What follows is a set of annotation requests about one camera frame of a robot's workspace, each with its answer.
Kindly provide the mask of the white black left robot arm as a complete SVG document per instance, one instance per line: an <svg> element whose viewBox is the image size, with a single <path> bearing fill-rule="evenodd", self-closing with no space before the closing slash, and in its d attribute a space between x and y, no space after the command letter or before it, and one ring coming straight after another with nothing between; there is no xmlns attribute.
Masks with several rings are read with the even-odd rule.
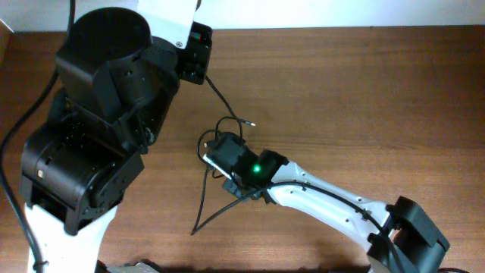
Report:
<svg viewBox="0 0 485 273"><path fill-rule="evenodd" d="M198 1L159 1L161 29L129 8L79 17L55 55L62 86L25 142L20 192L30 272L94 272L104 233L182 81L203 84L213 30Z"/></svg>

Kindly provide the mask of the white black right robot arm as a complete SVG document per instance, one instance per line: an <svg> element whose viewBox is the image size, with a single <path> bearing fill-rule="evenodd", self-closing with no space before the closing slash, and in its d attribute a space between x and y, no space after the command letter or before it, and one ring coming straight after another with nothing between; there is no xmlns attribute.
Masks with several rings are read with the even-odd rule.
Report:
<svg viewBox="0 0 485 273"><path fill-rule="evenodd" d="M357 243L371 272L436 272L450 244L413 200L365 198L321 180L271 150L257 155L234 133L205 144L203 160L226 177L238 202L264 199L298 210Z"/></svg>

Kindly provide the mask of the wooden side panel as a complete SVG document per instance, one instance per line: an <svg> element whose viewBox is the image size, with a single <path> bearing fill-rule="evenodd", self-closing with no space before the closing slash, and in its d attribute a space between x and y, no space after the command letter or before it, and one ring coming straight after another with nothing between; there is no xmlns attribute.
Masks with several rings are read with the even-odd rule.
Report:
<svg viewBox="0 0 485 273"><path fill-rule="evenodd" d="M5 55L14 31L3 21L0 21L0 64L3 63Z"/></svg>

